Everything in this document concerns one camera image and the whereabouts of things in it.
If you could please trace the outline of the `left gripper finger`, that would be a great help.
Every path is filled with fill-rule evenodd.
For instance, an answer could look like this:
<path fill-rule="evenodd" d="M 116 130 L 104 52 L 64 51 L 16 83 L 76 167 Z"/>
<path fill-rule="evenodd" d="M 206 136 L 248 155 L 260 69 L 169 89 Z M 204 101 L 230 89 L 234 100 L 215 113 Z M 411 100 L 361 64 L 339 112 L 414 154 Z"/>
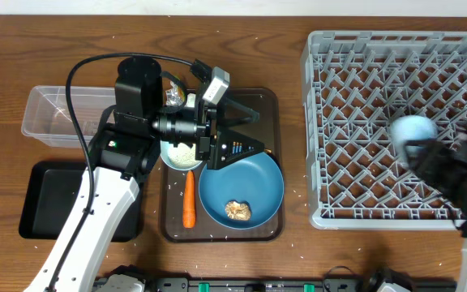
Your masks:
<path fill-rule="evenodd" d="M 224 97 L 219 103 L 217 121 L 220 126 L 241 126 L 256 123 L 259 121 L 259 112 Z"/>
<path fill-rule="evenodd" d="M 212 138 L 207 167 L 220 170 L 263 152 L 264 143 L 230 129 L 218 129 Z"/>

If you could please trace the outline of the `light blue cup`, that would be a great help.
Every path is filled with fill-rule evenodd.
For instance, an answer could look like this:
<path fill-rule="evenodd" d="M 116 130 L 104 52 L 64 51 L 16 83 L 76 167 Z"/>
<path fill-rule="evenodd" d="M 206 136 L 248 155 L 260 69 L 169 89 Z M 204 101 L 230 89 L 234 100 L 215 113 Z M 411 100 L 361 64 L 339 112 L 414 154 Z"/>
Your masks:
<path fill-rule="evenodd" d="M 415 154 L 418 146 L 407 146 L 407 141 L 434 140 L 438 135 L 436 125 L 423 116 L 410 115 L 394 120 L 390 126 L 390 137 L 396 155 L 404 164 L 407 164 L 407 155 Z"/>

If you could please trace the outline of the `yellow snack wrapper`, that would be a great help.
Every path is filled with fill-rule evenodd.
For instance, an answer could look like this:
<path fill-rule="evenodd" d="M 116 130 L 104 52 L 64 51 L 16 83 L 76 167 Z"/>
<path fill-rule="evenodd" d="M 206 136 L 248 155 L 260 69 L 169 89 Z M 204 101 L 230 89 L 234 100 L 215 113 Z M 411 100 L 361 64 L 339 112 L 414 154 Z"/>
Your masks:
<path fill-rule="evenodd" d="M 184 93 L 173 81 L 169 82 L 171 88 L 165 91 L 165 104 L 167 106 L 180 106 L 184 101 Z"/>

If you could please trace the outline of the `white rice pile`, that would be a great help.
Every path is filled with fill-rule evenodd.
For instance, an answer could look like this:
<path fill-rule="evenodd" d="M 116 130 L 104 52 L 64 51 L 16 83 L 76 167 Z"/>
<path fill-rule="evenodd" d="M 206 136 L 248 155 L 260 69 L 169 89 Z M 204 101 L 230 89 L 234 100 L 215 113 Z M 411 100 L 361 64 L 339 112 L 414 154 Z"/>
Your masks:
<path fill-rule="evenodd" d="M 195 166 L 199 162 L 195 159 L 195 146 L 179 144 L 177 147 L 170 144 L 167 150 L 170 162 L 179 169 L 187 169 Z"/>

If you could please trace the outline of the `blue plate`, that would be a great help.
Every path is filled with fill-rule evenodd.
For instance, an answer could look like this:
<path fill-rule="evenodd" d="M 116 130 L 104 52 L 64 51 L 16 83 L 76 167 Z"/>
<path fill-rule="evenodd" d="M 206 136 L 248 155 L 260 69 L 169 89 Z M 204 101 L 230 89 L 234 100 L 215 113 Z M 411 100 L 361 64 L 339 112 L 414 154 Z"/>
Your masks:
<path fill-rule="evenodd" d="M 285 184 L 279 165 L 262 152 L 220 170 L 203 168 L 198 190 L 205 212 L 215 222 L 234 230 L 248 230 L 265 224 L 277 214 Z M 226 205 L 230 202 L 247 204 L 250 219 L 229 218 Z"/>

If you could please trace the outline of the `light blue bowl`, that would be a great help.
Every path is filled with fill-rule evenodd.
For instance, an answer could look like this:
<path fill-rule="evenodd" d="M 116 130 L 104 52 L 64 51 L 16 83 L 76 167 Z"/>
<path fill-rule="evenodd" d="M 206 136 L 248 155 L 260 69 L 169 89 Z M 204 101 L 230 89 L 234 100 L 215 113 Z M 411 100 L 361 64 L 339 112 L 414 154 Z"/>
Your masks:
<path fill-rule="evenodd" d="M 161 159 L 171 169 L 179 171 L 193 170 L 203 162 L 195 159 L 196 146 L 190 147 L 184 143 L 174 146 L 173 144 L 161 141 Z"/>

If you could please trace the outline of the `white tissue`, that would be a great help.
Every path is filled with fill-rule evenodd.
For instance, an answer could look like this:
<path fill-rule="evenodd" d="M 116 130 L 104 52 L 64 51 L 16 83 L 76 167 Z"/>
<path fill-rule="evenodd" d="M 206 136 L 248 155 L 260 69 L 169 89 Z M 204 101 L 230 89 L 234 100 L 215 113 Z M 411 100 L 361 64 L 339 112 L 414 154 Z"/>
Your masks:
<path fill-rule="evenodd" d="M 185 107 L 187 109 L 194 109 L 195 108 L 195 99 L 196 99 L 196 95 L 194 93 L 189 93 L 187 95 Z"/>

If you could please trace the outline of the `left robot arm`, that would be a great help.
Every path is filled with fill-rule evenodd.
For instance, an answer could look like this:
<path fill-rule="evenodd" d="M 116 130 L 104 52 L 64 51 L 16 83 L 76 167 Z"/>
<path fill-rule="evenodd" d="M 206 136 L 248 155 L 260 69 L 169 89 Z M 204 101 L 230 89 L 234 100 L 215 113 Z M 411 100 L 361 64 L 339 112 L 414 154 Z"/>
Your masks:
<path fill-rule="evenodd" d="M 86 170 L 74 206 L 31 291 L 89 291 L 125 213 L 161 153 L 161 143 L 186 144 L 213 170 L 261 153 L 263 143 L 236 132 L 258 122 L 257 111 L 226 93 L 229 74 L 189 63 L 200 81 L 192 107 L 167 106 L 162 82 L 170 73 L 156 54 L 119 54 L 115 103 L 91 140 L 82 140 Z"/>

